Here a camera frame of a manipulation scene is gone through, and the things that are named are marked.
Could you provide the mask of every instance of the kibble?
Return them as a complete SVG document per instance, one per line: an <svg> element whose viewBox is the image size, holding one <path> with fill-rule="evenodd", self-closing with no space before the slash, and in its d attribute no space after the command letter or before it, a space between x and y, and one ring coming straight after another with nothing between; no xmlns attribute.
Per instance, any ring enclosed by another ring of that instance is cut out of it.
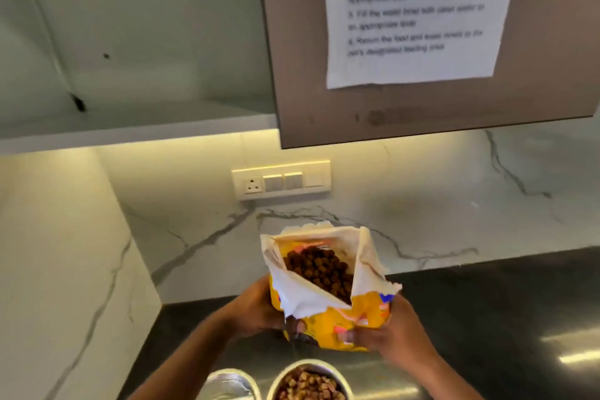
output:
<svg viewBox="0 0 600 400"><path fill-rule="evenodd" d="M333 250L308 247L300 253L290 252L283 261L288 270L352 304L350 294L354 275L348 273L348 264L341 261Z"/></svg>
<svg viewBox="0 0 600 400"><path fill-rule="evenodd" d="M346 400L346 396L337 387L338 383L331 378L303 371L286 376L277 399Z"/></svg>

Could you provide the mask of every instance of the printed instructions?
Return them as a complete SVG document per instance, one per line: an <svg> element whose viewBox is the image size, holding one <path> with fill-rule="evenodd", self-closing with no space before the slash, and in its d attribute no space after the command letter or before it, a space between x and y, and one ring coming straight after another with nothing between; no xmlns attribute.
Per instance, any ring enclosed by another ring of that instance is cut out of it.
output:
<svg viewBox="0 0 600 400"><path fill-rule="evenodd" d="M510 0L327 0L327 88L491 77Z"/></svg>

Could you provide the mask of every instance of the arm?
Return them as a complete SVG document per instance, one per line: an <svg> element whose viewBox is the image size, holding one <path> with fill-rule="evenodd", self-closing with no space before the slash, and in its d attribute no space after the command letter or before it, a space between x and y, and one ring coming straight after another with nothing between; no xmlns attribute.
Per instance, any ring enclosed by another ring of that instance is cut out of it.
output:
<svg viewBox="0 0 600 400"><path fill-rule="evenodd" d="M412 305L401 294L379 329L356 327L340 334L343 341L369 350L411 374L435 400L483 400L433 347Z"/></svg>
<svg viewBox="0 0 600 400"><path fill-rule="evenodd" d="M195 400L215 359L230 340L283 325L283 313L271 306L268 278L261 278L202 321L130 400Z"/></svg>

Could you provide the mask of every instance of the electrical outlet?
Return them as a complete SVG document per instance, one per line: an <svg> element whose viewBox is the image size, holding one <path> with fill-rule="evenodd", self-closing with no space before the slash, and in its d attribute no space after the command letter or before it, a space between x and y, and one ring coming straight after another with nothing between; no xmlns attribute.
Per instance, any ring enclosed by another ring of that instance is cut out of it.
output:
<svg viewBox="0 0 600 400"><path fill-rule="evenodd" d="M232 177L240 201L331 191L329 160L237 169Z"/></svg>
<svg viewBox="0 0 600 400"><path fill-rule="evenodd" d="M244 193L251 195L253 193L262 193L265 191L263 187L262 177L251 177L244 180Z"/></svg>

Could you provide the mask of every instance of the metal bowl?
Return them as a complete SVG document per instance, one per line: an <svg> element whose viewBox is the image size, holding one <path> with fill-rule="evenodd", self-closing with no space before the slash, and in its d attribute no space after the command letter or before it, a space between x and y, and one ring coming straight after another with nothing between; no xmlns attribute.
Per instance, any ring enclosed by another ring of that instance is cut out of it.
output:
<svg viewBox="0 0 600 400"><path fill-rule="evenodd" d="M309 372L309 373L317 373L318 375L325 375L329 378L333 378L341 392L346 396L346 400L354 400L354 394L352 393L352 389L346 379L341 375L340 372L333 366L319 359L302 359L298 362L294 362L291 365L288 365L283 369L273 384L269 389L269 393L266 396L266 400L277 400L277 392L281 389L283 384L285 383L284 379L291 373L300 373L300 372Z"/></svg>
<svg viewBox="0 0 600 400"><path fill-rule="evenodd" d="M226 368L208 375L197 400L262 400L259 387L248 373Z"/></svg>

